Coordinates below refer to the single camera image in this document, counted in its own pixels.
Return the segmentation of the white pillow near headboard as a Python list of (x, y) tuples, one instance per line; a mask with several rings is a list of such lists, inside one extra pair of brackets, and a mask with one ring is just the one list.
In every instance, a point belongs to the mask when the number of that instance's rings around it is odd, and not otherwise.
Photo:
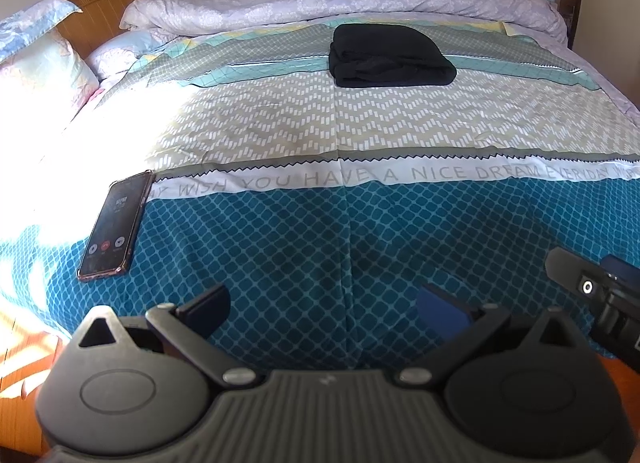
[(140, 56), (166, 45), (175, 35), (163, 30), (128, 30), (90, 53), (85, 62), (99, 80), (126, 72)]

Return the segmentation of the black pants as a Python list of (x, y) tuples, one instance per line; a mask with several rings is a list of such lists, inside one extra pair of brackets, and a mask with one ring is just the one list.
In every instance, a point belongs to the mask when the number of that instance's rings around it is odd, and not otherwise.
[(342, 88), (447, 86), (457, 76), (431, 38), (390, 24), (339, 25), (329, 72)]

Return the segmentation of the wooden headboard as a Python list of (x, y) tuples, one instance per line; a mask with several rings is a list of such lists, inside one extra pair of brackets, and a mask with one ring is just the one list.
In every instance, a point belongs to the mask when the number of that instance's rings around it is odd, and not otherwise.
[(107, 41), (120, 35), (120, 19), (135, 0), (69, 0), (80, 12), (68, 16), (56, 27), (85, 59)]

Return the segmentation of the black smartphone with call screen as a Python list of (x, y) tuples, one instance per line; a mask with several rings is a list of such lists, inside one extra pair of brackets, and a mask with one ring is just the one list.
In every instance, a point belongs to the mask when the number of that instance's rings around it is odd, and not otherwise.
[(127, 271), (154, 179), (154, 172), (145, 170), (110, 186), (81, 258), (79, 281), (114, 277)]

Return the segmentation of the floral pillow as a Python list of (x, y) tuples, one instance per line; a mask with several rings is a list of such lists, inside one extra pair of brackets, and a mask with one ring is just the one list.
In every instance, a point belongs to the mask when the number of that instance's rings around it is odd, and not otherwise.
[(80, 9), (43, 0), (1, 21), (1, 134), (58, 130), (99, 88), (96, 75), (58, 31)]

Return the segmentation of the lavender floral duvet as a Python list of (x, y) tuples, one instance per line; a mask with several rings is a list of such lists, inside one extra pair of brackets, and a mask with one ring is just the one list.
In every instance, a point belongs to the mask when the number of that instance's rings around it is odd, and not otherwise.
[(356, 13), (428, 13), (503, 22), (549, 50), (585, 67), (617, 108), (632, 119), (638, 108), (589, 62), (567, 47), (562, 16), (545, 0), (135, 0), (126, 7), (123, 30), (163, 30), (181, 36), (286, 24)]

